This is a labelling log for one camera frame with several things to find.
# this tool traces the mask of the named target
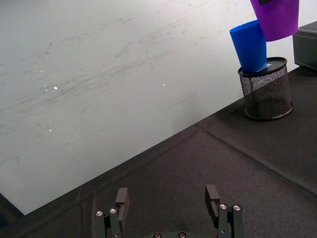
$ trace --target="black fabric mat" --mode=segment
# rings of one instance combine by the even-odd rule
[[[41,208],[20,224],[5,228],[0,237],[93,238],[96,211],[113,206],[117,190],[124,186],[129,188],[131,199],[126,237],[180,230],[215,237],[204,202],[208,183],[217,186],[223,202],[239,203],[244,208],[246,238],[317,237],[315,197],[198,127],[190,129],[189,138],[132,173],[112,181],[106,173],[91,181],[93,193],[78,193],[68,204],[58,203],[64,209],[45,223],[25,232],[40,215],[47,216]],[[101,190],[100,181],[104,181]]]
[[[244,106],[210,116],[204,130],[317,195],[317,74],[303,68],[289,73],[294,111],[279,120],[247,119]]]

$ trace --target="white surface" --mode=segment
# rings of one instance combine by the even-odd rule
[[[29,213],[241,98],[228,31],[254,19],[248,0],[1,2],[0,193]],[[295,67],[292,38],[268,55]]]

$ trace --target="black mesh cup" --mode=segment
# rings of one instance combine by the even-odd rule
[[[272,57],[267,59],[267,67],[258,72],[238,70],[247,117],[273,120],[293,110],[286,63],[285,58]]]

